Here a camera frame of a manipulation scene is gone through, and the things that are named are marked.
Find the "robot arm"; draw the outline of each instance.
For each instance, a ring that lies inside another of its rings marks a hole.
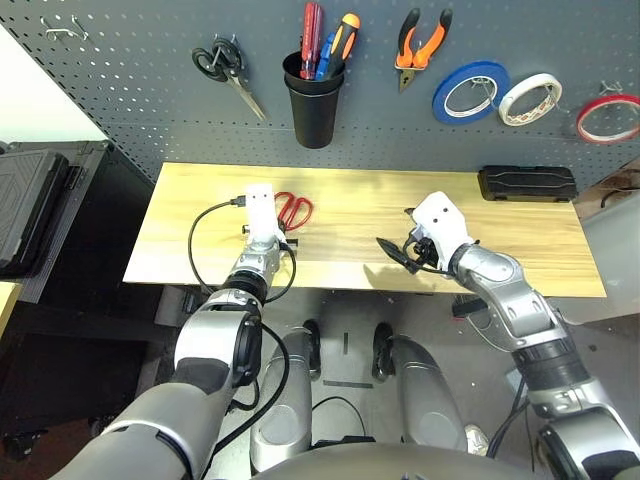
[[[549,420],[540,437],[556,473],[589,478],[640,465],[638,444],[582,364],[560,314],[527,283],[520,263],[475,243],[442,192],[429,195],[411,216],[410,241],[432,242],[438,259],[432,266],[486,304],[467,318],[485,340],[512,354],[531,405]]]
[[[262,308],[280,268],[271,185],[252,185],[245,198],[247,244],[180,331],[172,380],[138,397],[55,480],[202,477],[236,389],[260,371]]]

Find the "tape roll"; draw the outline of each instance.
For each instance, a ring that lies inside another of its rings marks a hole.
[[[545,99],[540,102],[538,106],[532,108],[528,112],[521,113],[519,115],[510,115],[509,110],[513,104],[526,95],[531,90],[536,88],[545,87],[548,90]],[[500,107],[498,113],[500,118],[507,125],[512,127],[519,127],[527,125],[528,123],[535,122],[539,118],[543,117],[553,109],[554,105],[560,100],[562,96],[562,85],[560,82],[548,73],[539,73],[533,75],[513,87],[500,101]]]
[[[493,87],[490,92],[491,99],[487,98],[469,110],[453,110],[447,105],[451,94],[471,79],[482,79],[490,83]],[[433,114],[442,123],[463,125],[475,122],[486,117],[495,109],[493,105],[502,100],[509,85],[509,74],[499,63],[480,61],[464,65],[445,78],[436,89],[432,102]]]
[[[640,124],[638,123],[636,123],[635,128],[632,128],[631,130],[627,130],[625,132],[616,133],[614,135],[595,135],[585,130],[585,118],[587,118],[599,108],[605,107],[607,105],[628,105],[640,110],[640,97],[627,94],[608,95],[606,97],[598,98],[592,102],[589,102],[578,114],[578,118],[576,120],[578,133],[584,141],[590,143],[599,143],[601,145],[610,145],[612,143],[624,142],[625,140],[629,140],[630,138],[635,137],[640,132]]]

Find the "pliers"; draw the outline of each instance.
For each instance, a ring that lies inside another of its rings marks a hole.
[[[400,36],[398,37],[396,69],[401,70],[400,92],[407,88],[413,81],[416,70],[424,70],[427,68],[429,59],[436,53],[436,50],[442,45],[442,42],[444,42],[449,27],[451,26],[452,18],[453,11],[450,8],[445,8],[442,13],[440,13],[440,23],[431,35],[429,41],[414,54],[411,50],[411,40],[415,33],[416,25],[418,25],[418,20],[420,20],[420,9],[411,9],[402,24]]]

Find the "red screwdriver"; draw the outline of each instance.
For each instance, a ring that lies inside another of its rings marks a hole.
[[[304,6],[304,28],[302,30],[302,65],[300,78],[313,80],[316,63],[320,55],[320,31],[322,30],[322,9],[316,2],[307,2]]]

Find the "red tape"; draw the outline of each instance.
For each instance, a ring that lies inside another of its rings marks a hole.
[[[592,102],[589,102],[582,111],[578,114],[576,119],[576,128],[578,133],[585,142],[598,143],[600,145],[611,145],[613,143],[624,142],[630,138],[635,137],[640,132],[640,122],[636,124],[635,128],[627,130],[626,132],[616,133],[615,135],[594,135],[585,130],[583,123],[584,119],[591,115],[594,111],[602,108],[606,105],[629,105],[640,109],[640,97],[635,95],[619,94],[608,95],[606,97],[598,98]]]

